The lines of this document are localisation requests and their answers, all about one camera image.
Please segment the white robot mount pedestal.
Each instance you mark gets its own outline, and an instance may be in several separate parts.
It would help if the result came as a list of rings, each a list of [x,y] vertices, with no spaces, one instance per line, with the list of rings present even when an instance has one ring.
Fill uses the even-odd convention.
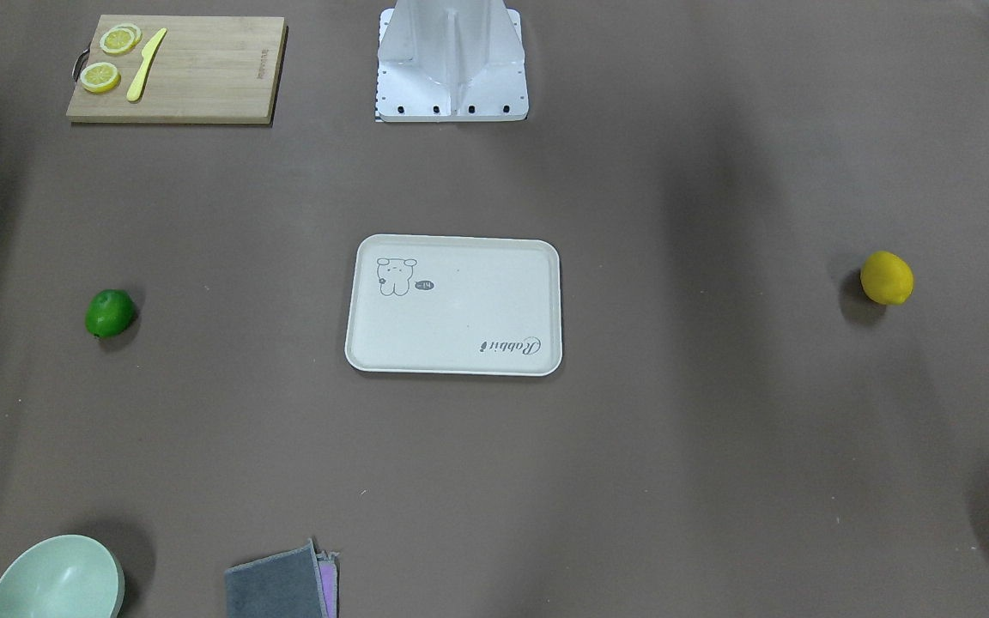
[[[517,10],[502,1],[397,1],[378,24],[377,121],[492,123],[529,116]]]

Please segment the grey folded cloth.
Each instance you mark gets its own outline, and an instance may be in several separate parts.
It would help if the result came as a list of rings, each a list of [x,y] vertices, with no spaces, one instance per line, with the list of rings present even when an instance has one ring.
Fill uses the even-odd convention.
[[[301,548],[233,566],[224,572],[228,617],[326,617],[317,554]]]

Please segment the bamboo cutting board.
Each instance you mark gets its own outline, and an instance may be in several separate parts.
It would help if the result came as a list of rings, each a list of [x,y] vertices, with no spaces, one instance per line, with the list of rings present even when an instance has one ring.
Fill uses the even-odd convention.
[[[99,47],[113,25],[137,24],[141,42],[120,56]],[[140,101],[127,88],[148,40],[167,27]],[[115,15],[99,17],[88,63],[110,62],[121,82],[104,94],[76,83],[66,116],[74,123],[270,125],[280,81],[288,24],[280,16]]]

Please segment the purple cloth under grey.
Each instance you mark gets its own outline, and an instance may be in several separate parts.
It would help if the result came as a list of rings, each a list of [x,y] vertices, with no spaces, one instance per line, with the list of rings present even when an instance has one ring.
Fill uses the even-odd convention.
[[[338,566],[335,553],[318,553],[319,580],[325,599],[326,617],[337,618],[338,610]]]

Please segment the lemon slice upper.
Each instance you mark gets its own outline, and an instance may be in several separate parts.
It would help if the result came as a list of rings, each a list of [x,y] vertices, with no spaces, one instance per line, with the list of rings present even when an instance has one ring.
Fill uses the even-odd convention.
[[[142,39],[143,32],[137,24],[121,23],[113,25],[110,30],[105,31],[100,40],[99,47],[107,55],[120,56],[133,50]]]

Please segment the yellow lemon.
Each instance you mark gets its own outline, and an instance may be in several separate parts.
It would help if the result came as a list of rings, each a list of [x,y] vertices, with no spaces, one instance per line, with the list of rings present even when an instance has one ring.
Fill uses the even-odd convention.
[[[911,267],[891,251],[874,251],[859,272],[865,296],[883,306],[904,304],[915,287]]]

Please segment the lemon slice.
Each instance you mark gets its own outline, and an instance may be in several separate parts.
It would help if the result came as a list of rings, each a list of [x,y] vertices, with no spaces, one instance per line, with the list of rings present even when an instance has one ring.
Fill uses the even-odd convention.
[[[110,30],[105,31],[100,40],[99,47],[107,55],[120,56],[133,50],[142,39],[143,32],[137,24],[121,23],[113,25]]]
[[[121,70],[110,62],[91,63],[80,70],[77,82],[87,93],[107,93],[121,82]]]

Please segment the cream rabbit print tray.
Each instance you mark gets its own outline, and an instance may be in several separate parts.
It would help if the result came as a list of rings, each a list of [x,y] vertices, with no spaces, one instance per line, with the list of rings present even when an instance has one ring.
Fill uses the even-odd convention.
[[[355,255],[344,353],[369,373],[553,374],[560,254],[540,239],[370,235]]]

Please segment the mint green bowl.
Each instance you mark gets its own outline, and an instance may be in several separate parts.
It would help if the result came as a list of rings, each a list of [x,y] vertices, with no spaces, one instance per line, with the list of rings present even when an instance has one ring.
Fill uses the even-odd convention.
[[[48,537],[0,576],[0,617],[118,617],[125,592],[123,568],[106,545]]]

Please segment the yellow plastic knife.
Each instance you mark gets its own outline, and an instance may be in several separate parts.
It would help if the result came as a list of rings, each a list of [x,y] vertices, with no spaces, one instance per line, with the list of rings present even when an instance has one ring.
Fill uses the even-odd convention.
[[[143,90],[146,87],[146,82],[148,82],[149,72],[152,70],[152,63],[154,62],[156,53],[160,50],[162,40],[165,39],[167,31],[167,27],[160,28],[143,47],[140,67],[138,67],[137,73],[127,88],[127,102],[135,103],[142,98]]]

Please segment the green lime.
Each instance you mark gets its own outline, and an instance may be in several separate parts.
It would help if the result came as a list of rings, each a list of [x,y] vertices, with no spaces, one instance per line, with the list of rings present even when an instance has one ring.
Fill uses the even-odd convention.
[[[123,289],[105,289],[91,299],[85,316],[85,328],[97,339],[118,336],[133,324],[137,307]]]

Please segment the lemon slice lower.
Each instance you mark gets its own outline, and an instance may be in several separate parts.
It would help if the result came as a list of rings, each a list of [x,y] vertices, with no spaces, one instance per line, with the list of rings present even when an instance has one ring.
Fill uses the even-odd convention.
[[[77,82],[87,93],[107,93],[121,82],[121,70],[110,62],[91,63],[80,70]]]

